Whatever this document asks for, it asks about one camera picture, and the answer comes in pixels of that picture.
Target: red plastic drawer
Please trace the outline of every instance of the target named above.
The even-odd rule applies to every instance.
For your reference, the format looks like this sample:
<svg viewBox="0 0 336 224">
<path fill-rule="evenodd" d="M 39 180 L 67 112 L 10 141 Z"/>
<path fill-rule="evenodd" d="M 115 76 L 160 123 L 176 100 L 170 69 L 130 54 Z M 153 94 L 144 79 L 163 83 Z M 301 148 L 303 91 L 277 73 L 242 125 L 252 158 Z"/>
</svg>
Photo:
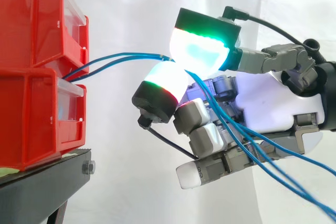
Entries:
<svg viewBox="0 0 336 224">
<path fill-rule="evenodd" d="M 0 6 L 0 67 L 52 68 L 63 77 L 88 63 L 89 21 L 73 0 L 0 0 Z"/>
<path fill-rule="evenodd" d="M 0 68 L 0 167 L 20 170 L 85 143 L 86 88 L 52 69 Z"/>
</svg>

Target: robotic hand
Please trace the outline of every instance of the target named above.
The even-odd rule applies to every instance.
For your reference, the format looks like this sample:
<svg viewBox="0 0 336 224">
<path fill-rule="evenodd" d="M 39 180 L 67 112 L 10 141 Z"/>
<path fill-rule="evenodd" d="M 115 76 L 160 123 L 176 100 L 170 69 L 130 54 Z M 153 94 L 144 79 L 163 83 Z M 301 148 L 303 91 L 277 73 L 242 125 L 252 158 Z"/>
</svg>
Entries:
<svg viewBox="0 0 336 224">
<path fill-rule="evenodd" d="M 236 47 L 240 27 L 234 23 L 235 19 L 249 19 L 266 25 L 294 44 L 274 45 L 262 51 Z M 235 122 L 299 154 L 310 151 L 321 139 L 315 135 L 312 140 L 304 134 L 336 130 L 336 104 L 333 102 L 336 98 L 336 63 L 324 60 L 317 41 L 308 39 L 300 43 L 274 25 L 232 7 L 226 7 L 218 19 L 181 9 L 175 28 L 173 36 L 174 33 L 177 36 L 171 40 L 174 60 L 184 63 L 174 55 L 197 59 L 193 64 L 188 62 L 184 66 L 186 70 L 197 72 L 199 66 L 210 66 L 206 70 L 238 71 L 236 77 L 219 76 L 205 81 L 219 106 Z M 180 35 L 185 31 L 193 34 L 193 44 L 187 47 L 181 46 L 185 37 Z M 205 33 L 206 43 L 213 42 L 208 37 L 225 43 L 221 47 L 216 43 L 199 46 L 202 41 L 194 35 L 204 36 Z M 211 50 L 217 46 L 216 58 Z M 207 61 L 200 64 L 204 55 Z M 149 129 L 152 122 L 166 123 L 174 115 L 177 132 L 190 138 L 190 147 L 198 158 L 176 169 L 183 189 L 204 185 L 255 165 L 237 146 L 197 84 L 187 88 L 176 111 L 178 102 L 170 98 L 169 92 L 148 86 L 143 82 L 132 98 L 141 112 L 140 126 Z M 229 124 L 229 128 L 255 157 L 265 161 L 233 125 Z M 259 140 L 259 146 L 272 159 L 288 156 L 267 142 L 254 139 Z"/>
<path fill-rule="evenodd" d="M 332 102 L 335 97 L 333 82 L 336 80 L 336 64 L 323 63 L 312 69 L 319 73 L 316 91 L 306 91 L 303 93 L 305 96 L 294 94 L 284 85 L 281 76 L 284 79 L 286 73 L 281 72 L 240 72 L 236 77 L 219 76 L 205 83 L 220 107 L 236 122 L 264 134 L 291 151 L 305 154 L 322 137 L 318 133 L 308 133 L 336 129 L 335 106 Z M 176 169 L 183 189 L 204 185 L 255 165 L 218 120 L 197 84 L 188 87 L 174 117 L 177 132 L 190 138 L 190 147 L 199 158 Z M 232 125 L 229 126 L 238 139 L 258 156 L 243 136 Z M 272 159 L 288 156 L 265 141 L 258 144 Z"/>
</svg>

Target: glowing sensor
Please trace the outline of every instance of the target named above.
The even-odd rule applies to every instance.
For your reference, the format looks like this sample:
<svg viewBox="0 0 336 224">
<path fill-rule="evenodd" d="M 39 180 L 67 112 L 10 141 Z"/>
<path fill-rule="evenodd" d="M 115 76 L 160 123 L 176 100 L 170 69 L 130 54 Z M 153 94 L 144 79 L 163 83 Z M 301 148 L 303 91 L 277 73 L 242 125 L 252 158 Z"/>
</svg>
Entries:
<svg viewBox="0 0 336 224">
<path fill-rule="evenodd" d="M 229 49 L 220 40 L 174 28 L 170 53 L 184 69 L 206 78 L 222 66 Z"/>
<path fill-rule="evenodd" d="M 172 61 L 162 61 L 157 64 L 144 80 L 165 89 L 178 102 L 181 101 L 188 87 L 187 73 Z"/>
</svg>

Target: blue cable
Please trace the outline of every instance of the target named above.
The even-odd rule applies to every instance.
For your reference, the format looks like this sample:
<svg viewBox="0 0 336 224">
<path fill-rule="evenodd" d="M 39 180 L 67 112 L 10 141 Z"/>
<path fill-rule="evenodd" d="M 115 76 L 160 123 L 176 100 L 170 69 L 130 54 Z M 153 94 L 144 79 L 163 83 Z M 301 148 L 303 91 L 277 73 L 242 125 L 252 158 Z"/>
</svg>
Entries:
<svg viewBox="0 0 336 224">
<path fill-rule="evenodd" d="M 323 164 L 323 163 L 320 163 L 320 162 L 318 162 L 318 161 L 315 161 L 315 160 L 313 160 L 313 159 L 311 159 L 311 158 L 308 158 L 308 157 L 306 157 L 306 156 L 303 156 L 303 155 L 301 155 L 301 154 L 299 154 L 299 153 L 293 152 L 293 151 L 291 151 L 291 150 L 289 150 L 289 149 L 286 149 L 286 148 L 282 147 L 281 145 L 277 144 L 276 142 L 274 142 L 274 141 L 268 139 L 267 137 L 265 137 L 265 136 L 263 136 L 263 135 L 261 135 L 261 134 L 255 132 L 255 131 L 249 129 L 248 127 L 245 127 L 245 126 L 243 126 L 243 125 L 241 125 L 241 124 L 240 124 L 239 126 L 240 126 L 242 129 L 244 129 L 244 131 L 246 131 L 246 132 L 248 132 L 248 133 L 250 133 L 250 134 L 252 134 L 252 135 L 254 135 L 254 136 L 256 136 L 256 137 L 258 137 L 258 138 L 260 138 L 260 139 L 262 139 L 262 140 L 264 140 L 265 142 L 267 142 L 267 143 L 273 145 L 275 148 L 278 148 L 278 149 L 282 150 L 283 152 L 286 152 L 286 153 L 288 153 L 288 154 L 290 154 L 290 155 L 292 155 L 292 156 L 298 157 L 298 158 L 300 158 L 300 159 L 302 159 L 302 160 L 304 160 L 304 161 L 307 161 L 307 162 L 309 162 L 309 163 L 311 163 L 311 164 L 317 165 L 317 166 L 319 166 L 319 167 L 321 167 L 321 168 L 323 168 L 323 169 L 329 171 L 332 175 L 336 176 L 336 171 L 335 171 L 334 169 L 330 168 L 329 166 L 327 166 L 327 165 L 325 165 L 325 164 Z"/>
<path fill-rule="evenodd" d="M 297 183 L 294 179 L 292 179 L 289 175 L 287 175 L 280 167 L 278 167 L 276 164 L 273 163 L 273 161 L 266 155 L 266 153 L 259 147 L 259 145 L 257 145 L 254 140 L 248 136 L 242 129 L 239 128 L 239 125 L 234 122 L 229 116 L 227 116 L 225 114 L 225 112 L 222 110 L 222 108 L 219 107 L 219 105 L 217 104 L 217 102 L 215 101 L 215 99 L 213 98 L 213 96 L 211 95 L 210 91 L 208 90 L 208 88 L 206 87 L 206 85 L 204 84 L 204 82 L 195 74 L 189 73 L 192 78 L 196 81 L 196 83 L 202 88 L 202 90 L 204 91 L 205 95 L 207 96 L 207 100 L 210 103 L 211 107 L 214 109 L 216 115 L 218 116 L 218 118 L 220 119 L 220 121 L 223 123 L 223 125 L 227 128 L 228 132 L 230 133 L 230 135 L 233 137 L 233 139 L 235 140 L 235 142 L 237 143 L 237 145 L 255 162 L 257 163 L 268 175 L 270 175 L 272 178 L 274 178 L 276 181 L 280 182 L 281 184 L 283 184 L 284 186 L 286 186 L 288 189 L 290 189 L 292 192 L 294 192 L 295 194 L 299 195 L 300 197 L 310 201 L 311 203 L 317 205 L 318 207 L 320 207 L 330 218 L 332 218 L 335 222 L 336 222 L 336 218 L 333 215 L 336 215 L 336 212 L 334 210 L 332 210 L 331 208 L 329 208 L 328 206 L 325 206 L 324 204 L 318 202 L 317 200 L 315 200 L 302 186 L 300 186 L 299 183 Z M 231 129 L 228 127 L 227 123 L 223 120 L 223 118 L 221 117 L 221 115 L 223 117 L 225 117 L 225 119 L 227 121 L 229 121 L 233 126 L 236 127 L 236 129 L 242 134 L 244 135 L 246 138 L 248 138 L 248 140 L 251 142 L 251 144 L 258 150 L 258 152 L 263 156 L 263 158 L 265 158 L 271 165 L 273 165 L 273 167 L 278 170 L 282 175 L 284 175 L 287 179 L 289 179 L 292 183 L 294 183 L 298 188 L 300 188 L 302 190 L 303 193 L 301 193 L 300 191 L 297 191 L 295 188 L 293 188 L 292 186 L 290 186 L 289 184 L 287 184 L 285 181 L 283 181 L 282 179 L 280 179 L 278 176 L 276 176 L 275 174 L 273 174 L 269 169 L 267 169 L 234 135 L 234 133 L 231 131 Z"/>
<path fill-rule="evenodd" d="M 105 57 L 101 57 L 101 58 L 98 58 L 96 60 L 92 60 L 90 61 L 89 63 L 81 66 L 80 68 L 77 68 L 75 69 L 74 71 L 72 71 L 71 73 L 67 74 L 66 76 L 63 76 L 62 79 L 67 79 L 69 78 L 70 76 L 74 75 L 75 73 L 78 73 L 80 70 L 83 70 L 84 68 L 87 68 L 88 66 L 96 63 L 96 62 L 99 62 L 99 61 L 102 61 L 102 60 L 108 60 L 108 59 L 111 59 L 111 58 L 114 58 L 114 57 L 119 57 L 119 56 L 129 56 L 129 55 L 138 55 L 138 56 L 157 56 L 157 57 L 163 57 L 163 58 L 166 58 L 166 59 L 169 59 L 168 56 L 164 56 L 164 55 L 159 55 L 159 54 L 150 54 L 150 53 L 146 53 L 146 52 L 122 52 L 122 53 L 119 53 L 119 54 L 114 54 L 114 55 L 108 55 L 108 56 L 105 56 Z"/>
<path fill-rule="evenodd" d="M 121 58 L 121 59 L 118 59 L 118 60 L 114 60 L 98 69 L 96 69 L 95 71 L 91 72 L 91 73 L 88 73 L 84 76 L 81 76 L 81 77 L 78 77 L 78 78 L 75 78 L 73 80 L 70 80 L 69 82 L 74 82 L 74 81 L 80 81 L 80 80 L 83 80 L 83 79 L 86 79 L 90 76 L 94 76 L 95 74 L 109 68 L 109 67 L 112 67 L 118 63 L 122 63 L 122 62 L 125 62 L 125 61 L 129 61 L 129 60 L 170 60 L 170 58 L 168 57 L 165 57 L 165 58 L 161 58 L 160 56 L 150 56 L 150 55 L 134 55 L 134 56 L 127 56 L 127 57 L 124 57 L 124 58 Z"/>
</svg>

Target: black metal bracket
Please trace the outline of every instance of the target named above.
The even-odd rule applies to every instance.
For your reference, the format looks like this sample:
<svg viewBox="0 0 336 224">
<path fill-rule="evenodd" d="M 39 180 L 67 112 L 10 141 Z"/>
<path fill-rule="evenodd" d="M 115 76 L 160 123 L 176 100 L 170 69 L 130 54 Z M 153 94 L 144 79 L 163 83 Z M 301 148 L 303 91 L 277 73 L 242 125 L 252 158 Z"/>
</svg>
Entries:
<svg viewBox="0 0 336 224">
<path fill-rule="evenodd" d="M 61 223 L 67 200 L 90 180 L 82 166 L 91 160 L 91 150 L 77 149 L 71 154 L 1 178 L 0 224 L 37 224 L 49 216 L 48 221 L 54 216 L 59 222 L 48 223 Z"/>
</svg>

